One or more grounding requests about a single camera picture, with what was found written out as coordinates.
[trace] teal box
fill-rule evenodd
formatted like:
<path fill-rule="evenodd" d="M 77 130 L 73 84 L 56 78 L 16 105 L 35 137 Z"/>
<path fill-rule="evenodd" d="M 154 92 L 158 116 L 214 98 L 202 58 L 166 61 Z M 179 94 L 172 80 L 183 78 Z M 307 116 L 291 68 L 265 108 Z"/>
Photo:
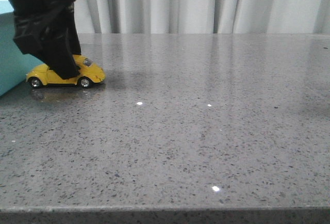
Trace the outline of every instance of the teal box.
<path fill-rule="evenodd" d="M 31 55 L 23 55 L 12 40 L 14 37 L 14 17 L 8 1 L 0 1 L 0 95 L 25 80 L 26 74 L 42 63 Z"/>

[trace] toy car wheel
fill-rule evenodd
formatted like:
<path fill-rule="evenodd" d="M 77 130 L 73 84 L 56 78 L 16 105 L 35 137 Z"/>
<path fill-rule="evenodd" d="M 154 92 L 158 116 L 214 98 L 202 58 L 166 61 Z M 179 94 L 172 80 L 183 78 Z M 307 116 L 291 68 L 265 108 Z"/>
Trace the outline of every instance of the toy car wheel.
<path fill-rule="evenodd" d="M 43 87 L 41 80 L 36 77 L 29 78 L 29 84 L 32 88 L 40 88 Z"/>
<path fill-rule="evenodd" d="M 87 77 L 82 77 L 79 79 L 78 85 L 83 88 L 90 88 L 93 85 L 93 81 Z"/>

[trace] speckled quartz countertop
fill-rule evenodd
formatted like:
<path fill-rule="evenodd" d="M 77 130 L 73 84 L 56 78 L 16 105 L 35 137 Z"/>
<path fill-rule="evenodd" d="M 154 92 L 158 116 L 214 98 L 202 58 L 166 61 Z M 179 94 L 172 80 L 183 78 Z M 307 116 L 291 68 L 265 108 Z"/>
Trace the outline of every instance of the speckled quartz countertop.
<path fill-rule="evenodd" d="M 0 97 L 0 223 L 329 223 L 330 36 L 79 37 L 104 84 Z"/>

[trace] toy car window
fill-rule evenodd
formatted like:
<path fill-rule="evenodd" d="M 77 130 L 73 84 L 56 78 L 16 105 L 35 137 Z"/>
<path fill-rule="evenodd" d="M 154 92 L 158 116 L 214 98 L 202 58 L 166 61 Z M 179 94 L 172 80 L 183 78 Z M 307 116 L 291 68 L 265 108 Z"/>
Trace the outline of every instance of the toy car window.
<path fill-rule="evenodd" d="M 92 63 L 93 63 L 93 62 L 92 62 L 90 59 L 86 58 L 86 59 L 83 61 L 82 64 L 84 64 L 84 65 L 87 66 L 87 67 L 90 67 L 90 66 L 92 65 Z"/>

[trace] toy car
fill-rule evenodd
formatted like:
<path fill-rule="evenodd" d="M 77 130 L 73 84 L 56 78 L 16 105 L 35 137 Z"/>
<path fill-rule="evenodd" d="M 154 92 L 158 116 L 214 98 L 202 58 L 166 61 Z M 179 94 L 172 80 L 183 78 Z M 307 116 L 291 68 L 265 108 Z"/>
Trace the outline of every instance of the toy car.
<path fill-rule="evenodd" d="M 41 64 L 26 75 L 26 81 L 32 88 L 40 88 L 48 84 L 72 84 L 90 88 L 94 83 L 101 83 L 105 73 L 101 67 L 85 56 L 73 55 L 80 75 L 70 79 L 62 79 L 49 66 Z"/>

